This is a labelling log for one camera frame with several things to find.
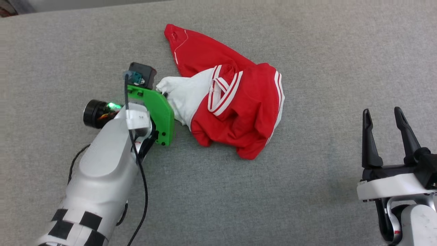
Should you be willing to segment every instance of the red cloth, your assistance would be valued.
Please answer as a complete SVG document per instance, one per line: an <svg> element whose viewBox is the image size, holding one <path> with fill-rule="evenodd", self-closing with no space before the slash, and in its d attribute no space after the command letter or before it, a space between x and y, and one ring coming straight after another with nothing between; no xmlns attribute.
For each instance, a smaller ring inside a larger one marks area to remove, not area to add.
<svg viewBox="0 0 437 246"><path fill-rule="evenodd" d="M255 159L281 120L281 74L198 32L167 25L164 33L180 74L192 77L166 77L157 86L169 93L175 117L201 145L229 144Z"/></svg>
<svg viewBox="0 0 437 246"><path fill-rule="evenodd" d="M183 77L192 77L220 64L231 65L237 71L255 66L235 50L201 33L168 24L164 35Z"/></svg>

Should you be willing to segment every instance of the sleeve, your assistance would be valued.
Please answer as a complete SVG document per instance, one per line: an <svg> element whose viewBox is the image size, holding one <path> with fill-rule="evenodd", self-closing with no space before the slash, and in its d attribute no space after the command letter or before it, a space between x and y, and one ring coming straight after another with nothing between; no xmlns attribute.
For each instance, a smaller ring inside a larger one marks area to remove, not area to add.
<svg viewBox="0 0 437 246"><path fill-rule="evenodd" d="M192 77L220 64L229 64L238 71L255 66L235 50L201 33L168 24L164 35L183 77Z"/></svg>
<svg viewBox="0 0 437 246"><path fill-rule="evenodd" d="M280 73L267 63L214 79L208 110L226 123L226 134L213 133L212 140L235 146L241 158L256 158L281 120L281 88Z"/></svg>
<svg viewBox="0 0 437 246"><path fill-rule="evenodd" d="M191 121L208 94L212 80L234 73L235 70L230 65L217 65L190 78L164 77L156 85L156 90L168 94L167 100L174 111L174 118L182 125L188 125L191 130Z"/></svg>

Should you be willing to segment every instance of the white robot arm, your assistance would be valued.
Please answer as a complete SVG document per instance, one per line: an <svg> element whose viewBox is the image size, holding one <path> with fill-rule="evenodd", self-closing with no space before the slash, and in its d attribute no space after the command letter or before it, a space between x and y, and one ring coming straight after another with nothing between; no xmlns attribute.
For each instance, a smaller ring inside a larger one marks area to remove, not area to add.
<svg viewBox="0 0 437 246"><path fill-rule="evenodd" d="M146 205L128 245L132 243L147 211L142 161L154 143L169 145L173 137L173 111L164 95L151 90L155 74L152 67L132 63L125 73L125 106L97 100L88 103L83 121L101 131L81 158L75 175L69 177L64 199L32 246L108 245L114 228L124 218L129 191L141 171Z"/></svg>
<svg viewBox="0 0 437 246"><path fill-rule="evenodd" d="M405 149L403 165L383 166L373 139L373 123L368 109L363 112L363 179L358 198L374 201L379 229L389 245L437 245L437 213L433 196L437 192L437 155L421 148L402 110L395 108L397 127ZM416 204L392 206L395 201Z"/></svg>

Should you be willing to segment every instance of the gray fabric surface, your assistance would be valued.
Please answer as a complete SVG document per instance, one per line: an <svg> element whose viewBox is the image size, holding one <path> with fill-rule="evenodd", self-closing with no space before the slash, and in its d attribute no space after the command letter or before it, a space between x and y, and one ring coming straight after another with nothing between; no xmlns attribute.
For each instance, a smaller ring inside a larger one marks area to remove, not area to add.
<svg viewBox="0 0 437 246"><path fill-rule="evenodd" d="M149 3L166 0L11 0L13 5L28 5L31 6L32 12L46 12L56 10L71 10L105 7L123 4L138 4Z"/></svg>
<svg viewBox="0 0 437 246"><path fill-rule="evenodd" d="M437 152L437 4L159 2L30 14L0 21L2 239L40 235L61 201L70 162L97 130L92 98L121 102L132 61L177 76L163 31L196 30L283 75L282 121L254 161L199 146L176 123L172 146L145 163L146 222L133 245L384 245L375 205L356 195L361 114L370 108L385 164L404 156L393 108ZM138 176L125 245L141 218Z"/></svg>

